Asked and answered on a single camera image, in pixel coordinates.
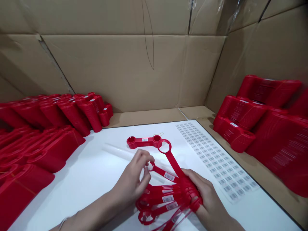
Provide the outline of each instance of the bracelet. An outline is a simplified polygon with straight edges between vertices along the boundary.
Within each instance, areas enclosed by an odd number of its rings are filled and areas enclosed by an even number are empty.
[[[61,230],[61,228],[62,228],[64,222],[65,222],[68,218],[70,218],[70,217],[66,217],[66,218],[63,219],[63,221],[62,221],[61,224],[60,224],[60,227],[59,227],[58,231]]]

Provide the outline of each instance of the barcode sticker sheet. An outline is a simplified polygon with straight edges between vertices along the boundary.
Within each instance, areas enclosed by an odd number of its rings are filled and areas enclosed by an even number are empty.
[[[176,127],[231,203],[260,187],[205,129],[200,130],[191,122]]]

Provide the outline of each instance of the cardboard wall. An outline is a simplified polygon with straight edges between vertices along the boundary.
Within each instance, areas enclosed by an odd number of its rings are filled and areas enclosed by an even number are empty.
[[[146,44],[142,35],[43,38],[72,88],[101,94],[116,112],[203,104],[225,39],[146,36]]]
[[[0,74],[26,96],[69,92],[35,35],[0,35]]]
[[[307,4],[231,32],[226,39],[205,105],[218,112],[236,95],[247,74],[299,79],[308,86]]]

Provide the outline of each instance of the white tabletop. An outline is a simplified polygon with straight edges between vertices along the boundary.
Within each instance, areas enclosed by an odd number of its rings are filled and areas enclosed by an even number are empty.
[[[210,139],[213,139],[199,123],[190,121]],[[186,142],[176,128],[183,122],[150,124],[121,128],[103,129],[99,133],[93,131],[68,159],[65,167],[57,172],[54,181],[43,189],[18,217],[9,231],[44,231],[59,224],[65,217],[74,215],[115,185],[129,156],[136,150],[131,150],[126,144],[129,136],[152,137],[163,133],[162,138],[172,144],[172,153],[180,167],[191,168],[201,176],[210,180],[229,214],[248,230],[287,230],[300,228],[292,219],[261,189],[246,194],[237,203],[231,203],[221,190],[218,181],[213,177],[205,164]],[[144,147],[161,166],[172,171],[166,157],[154,147]],[[152,185],[170,184],[168,180],[156,173],[151,173]],[[159,217],[156,224],[168,220],[174,211]],[[155,226],[146,227],[138,221],[138,211],[128,208],[106,230],[151,230]],[[197,217],[192,214],[185,219],[176,230],[203,230]]]

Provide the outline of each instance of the hand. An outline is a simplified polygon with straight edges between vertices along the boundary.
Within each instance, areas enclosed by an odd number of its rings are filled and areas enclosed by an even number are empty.
[[[196,215],[207,231],[245,231],[243,227],[228,214],[210,181],[191,169],[182,170],[197,186],[201,194],[203,206],[200,206]]]
[[[147,166],[149,161],[155,161],[148,151],[138,149],[131,162],[126,166],[113,189],[108,192],[120,209],[135,202],[148,186],[151,175]],[[140,173],[144,168],[143,178],[140,181]]]

